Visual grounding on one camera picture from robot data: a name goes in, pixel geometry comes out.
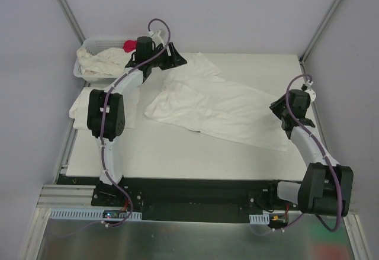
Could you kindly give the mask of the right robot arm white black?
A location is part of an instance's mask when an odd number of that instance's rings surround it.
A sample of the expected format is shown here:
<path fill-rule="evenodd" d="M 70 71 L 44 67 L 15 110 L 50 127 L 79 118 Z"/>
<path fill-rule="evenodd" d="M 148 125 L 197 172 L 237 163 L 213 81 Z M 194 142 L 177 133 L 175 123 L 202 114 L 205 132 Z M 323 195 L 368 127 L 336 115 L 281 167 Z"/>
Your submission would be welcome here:
<path fill-rule="evenodd" d="M 271 103 L 269 109 L 282 122 L 288 139 L 300 152 L 306 173 L 301 183 L 276 181 L 277 188 L 267 193 L 267 204 L 280 209 L 289 201 L 301 212 L 320 216 L 345 217 L 349 211 L 353 170 L 328 156 L 326 148 L 313 134 L 316 126 L 306 118 L 311 103 L 308 92 L 292 89 Z"/>

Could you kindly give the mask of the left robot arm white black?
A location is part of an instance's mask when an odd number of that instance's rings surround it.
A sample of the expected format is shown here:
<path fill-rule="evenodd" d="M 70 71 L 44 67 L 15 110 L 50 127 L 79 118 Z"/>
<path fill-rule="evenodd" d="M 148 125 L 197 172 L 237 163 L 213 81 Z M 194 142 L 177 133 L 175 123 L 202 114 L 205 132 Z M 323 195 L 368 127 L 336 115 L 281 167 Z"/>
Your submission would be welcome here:
<path fill-rule="evenodd" d="M 126 194 L 117 186 L 123 179 L 117 142 L 126 125 L 124 99 L 147 80 L 153 68 L 167 70 L 186 63 L 173 42 L 155 44 L 151 37 L 142 36 L 137 39 L 136 49 L 122 75 L 104 90 L 90 92 L 86 123 L 97 140 L 100 182 L 111 186 L 104 198 L 112 206 L 121 205 Z"/>

